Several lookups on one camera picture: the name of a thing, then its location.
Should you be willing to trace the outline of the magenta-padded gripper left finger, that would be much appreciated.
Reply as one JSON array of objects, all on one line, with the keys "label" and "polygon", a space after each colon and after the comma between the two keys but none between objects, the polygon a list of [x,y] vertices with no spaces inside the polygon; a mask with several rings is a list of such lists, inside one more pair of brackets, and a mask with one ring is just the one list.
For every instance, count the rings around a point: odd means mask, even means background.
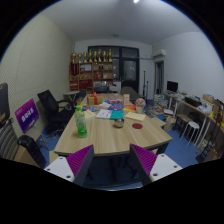
[{"label": "magenta-padded gripper left finger", "polygon": [[93,157],[94,146],[89,145],[68,157],[58,157],[45,171],[82,186]]}]

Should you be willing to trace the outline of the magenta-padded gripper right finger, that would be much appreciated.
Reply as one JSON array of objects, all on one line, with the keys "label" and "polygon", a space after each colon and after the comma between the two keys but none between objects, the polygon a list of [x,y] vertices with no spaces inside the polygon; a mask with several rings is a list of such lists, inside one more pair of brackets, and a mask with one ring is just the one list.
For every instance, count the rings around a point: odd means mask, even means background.
[{"label": "magenta-padded gripper right finger", "polygon": [[140,146],[131,144],[130,154],[136,163],[142,185],[148,185],[182,169],[166,154],[156,155]]}]

